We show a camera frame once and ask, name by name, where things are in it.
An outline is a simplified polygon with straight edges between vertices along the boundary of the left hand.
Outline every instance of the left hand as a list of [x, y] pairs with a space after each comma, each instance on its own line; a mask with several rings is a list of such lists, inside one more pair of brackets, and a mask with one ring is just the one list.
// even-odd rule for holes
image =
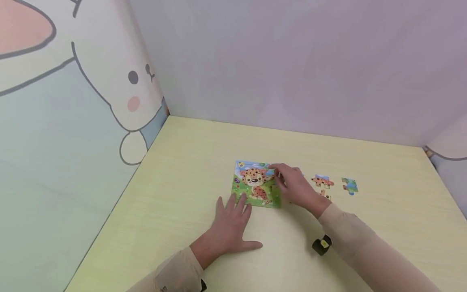
[[218, 198], [216, 216], [211, 228], [190, 245], [203, 270], [226, 253], [262, 247], [261, 242], [243, 240], [243, 232], [251, 215], [251, 204], [248, 204], [243, 211], [246, 201], [247, 195], [243, 193], [235, 206], [235, 194], [233, 193], [224, 207], [222, 197]]
[[224, 208], [222, 197], [217, 199], [216, 217], [207, 233], [222, 254], [243, 252], [260, 249], [261, 242], [244, 241], [243, 232], [251, 215], [251, 204], [243, 211], [247, 195], [243, 193], [235, 206], [235, 194], [230, 195], [227, 206]]

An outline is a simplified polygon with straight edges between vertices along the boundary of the hand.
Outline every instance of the hand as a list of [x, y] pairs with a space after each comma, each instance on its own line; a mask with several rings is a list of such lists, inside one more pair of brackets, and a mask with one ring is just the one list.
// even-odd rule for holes
[[271, 164], [270, 169], [274, 169], [277, 185], [281, 191], [281, 196], [292, 204], [303, 207], [310, 211], [316, 218], [319, 218], [331, 202], [321, 197], [308, 183], [298, 167], [290, 167], [284, 163]]
[[262, 247], [261, 242], [243, 240], [243, 232], [251, 215], [251, 204], [248, 204], [243, 211], [246, 201], [247, 195], [243, 193], [235, 206], [235, 194], [233, 193], [224, 208], [222, 197], [218, 198], [216, 216], [211, 228], [190, 245], [203, 270], [226, 253]]

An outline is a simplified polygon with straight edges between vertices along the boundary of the bunny eye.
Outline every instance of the bunny eye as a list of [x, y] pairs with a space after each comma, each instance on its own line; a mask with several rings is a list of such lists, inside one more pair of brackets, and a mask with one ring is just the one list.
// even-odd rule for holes
[[131, 84], [137, 84], [139, 80], [138, 73], [135, 71], [130, 71], [130, 73], [128, 73], [128, 80]]

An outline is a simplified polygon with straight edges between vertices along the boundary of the pink cheek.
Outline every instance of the pink cheek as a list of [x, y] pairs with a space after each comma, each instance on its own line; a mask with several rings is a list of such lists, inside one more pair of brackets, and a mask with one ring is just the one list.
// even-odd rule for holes
[[130, 112], [135, 112], [140, 107], [140, 99], [137, 96], [130, 98], [127, 107]]

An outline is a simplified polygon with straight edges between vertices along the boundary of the table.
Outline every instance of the table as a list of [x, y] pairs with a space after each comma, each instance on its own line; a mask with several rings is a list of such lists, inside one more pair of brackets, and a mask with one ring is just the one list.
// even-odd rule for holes
[[[284, 162], [330, 176], [333, 203], [355, 213], [443, 291], [467, 286], [467, 222], [421, 148], [170, 116], [67, 292], [124, 291], [209, 228], [236, 160]], [[350, 196], [341, 177], [357, 181]], [[245, 240], [205, 272], [210, 291], [368, 291], [304, 210], [254, 207]]]

